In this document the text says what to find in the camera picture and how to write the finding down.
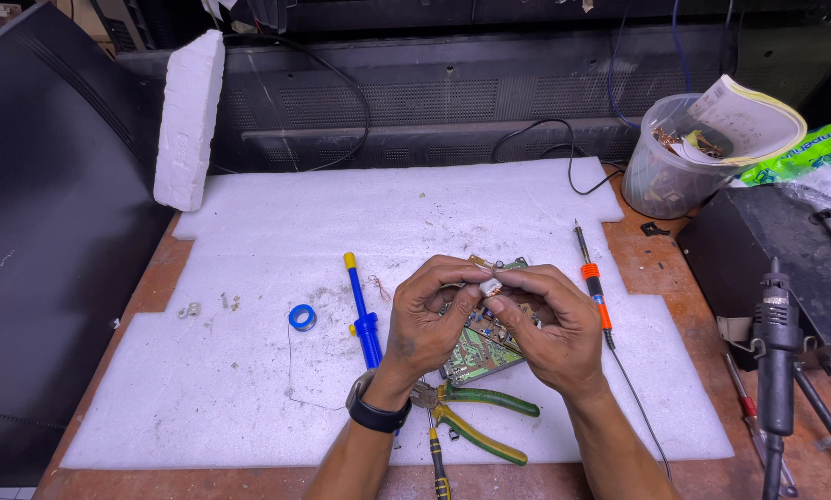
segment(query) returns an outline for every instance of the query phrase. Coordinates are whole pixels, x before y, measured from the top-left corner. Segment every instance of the black wristwatch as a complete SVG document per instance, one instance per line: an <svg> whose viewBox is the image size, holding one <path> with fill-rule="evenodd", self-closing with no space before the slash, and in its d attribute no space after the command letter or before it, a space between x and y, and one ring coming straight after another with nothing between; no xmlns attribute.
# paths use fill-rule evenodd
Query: black wristwatch
<svg viewBox="0 0 831 500"><path fill-rule="evenodd" d="M369 388L373 377L376 376L376 369L366 370L365 374L361 375L355 380L351 387L351 393L348 394L348 400L345 406L348 407L348 413L351 418L357 423L378 432L387 432L388 434L397 431L403 424L407 422L409 411L413 407L413 403L407 400L403 409L399 411L386 411L378 409L369 403L364 403L360 398L365 394L365 390Z"/></svg>

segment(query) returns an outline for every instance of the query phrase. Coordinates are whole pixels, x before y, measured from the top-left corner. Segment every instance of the plastic container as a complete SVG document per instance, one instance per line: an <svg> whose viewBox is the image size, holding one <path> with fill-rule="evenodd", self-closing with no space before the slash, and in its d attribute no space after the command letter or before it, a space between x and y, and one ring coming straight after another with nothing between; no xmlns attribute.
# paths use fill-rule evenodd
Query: plastic container
<svg viewBox="0 0 831 500"><path fill-rule="evenodd" d="M687 114L688 107L700 96L670 95L644 114L641 138L623 178L623 198L638 212L655 219L677 219L751 166L695 164L668 151L653 137L651 131L657 127L675 137L700 130L712 144L721 145L729 153L730 142L721 133Z"/></svg>

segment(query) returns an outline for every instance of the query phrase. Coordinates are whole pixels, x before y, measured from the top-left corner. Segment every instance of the orange soldering iron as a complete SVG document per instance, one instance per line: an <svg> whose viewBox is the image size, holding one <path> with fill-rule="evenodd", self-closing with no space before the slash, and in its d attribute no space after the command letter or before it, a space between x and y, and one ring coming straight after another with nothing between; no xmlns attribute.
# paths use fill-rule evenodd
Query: orange soldering iron
<svg viewBox="0 0 831 500"><path fill-rule="evenodd" d="M588 246L585 244L585 237L582 234L582 228L579 227L579 221L576 222L575 230L577 238L579 238L579 249L582 250L583 260L585 264L582 267L583 279L588 285L588 294L592 301L598 304L598 311L600 312L600 328L604 332L604 341L610 350L616 348L613 344L613 324L610 323L610 314L607 313L607 303L604 302L604 289L600 287L600 271L598 264L592 262L592 258L588 255Z"/></svg>

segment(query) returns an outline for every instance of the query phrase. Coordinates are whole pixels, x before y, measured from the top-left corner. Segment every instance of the hand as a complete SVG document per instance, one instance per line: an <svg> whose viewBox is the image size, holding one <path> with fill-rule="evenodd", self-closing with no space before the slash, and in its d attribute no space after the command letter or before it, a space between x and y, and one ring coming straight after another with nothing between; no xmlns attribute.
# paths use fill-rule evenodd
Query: hand
<svg viewBox="0 0 831 500"><path fill-rule="evenodd" d="M419 377L446 363L463 325L480 300L475 284L492 277L493 271L468 261L433 256L401 283L394 293L387 353L369 387L374 392L372 396L378 400L381 392L386 406L399 402L394 408L399 409ZM441 288L463 282L467 285L461 288ZM447 302L452 303L441 316L441 308Z"/></svg>
<svg viewBox="0 0 831 500"><path fill-rule="evenodd" d="M598 305L551 265L495 269L495 275L506 287L484 305L514 335L535 376L568 401L603 392ZM530 305L541 329L521 303Z"/></svg>

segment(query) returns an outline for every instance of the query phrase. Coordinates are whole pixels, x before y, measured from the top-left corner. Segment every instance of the green circuit board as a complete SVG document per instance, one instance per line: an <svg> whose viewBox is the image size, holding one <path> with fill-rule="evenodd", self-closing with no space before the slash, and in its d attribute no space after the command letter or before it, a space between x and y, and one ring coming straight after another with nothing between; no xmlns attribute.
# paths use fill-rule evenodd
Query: green circuit board
<svg viewBox="0 0 831 500"><path fill-rule="evenodd" d="M477 256L471 256L468 260L488 268L527 267L527 261L523 257L509 264L501 262L491 264ZM441 314L446 312L448 305L443 307ZM521 309L535 321L535 315L527 304L521 304ZM520 352L517 342L481 302L463 326L453 354L441 367L441 376L448 378L453 387L459 387L469 381L521 363L524 358Z"/></svg>

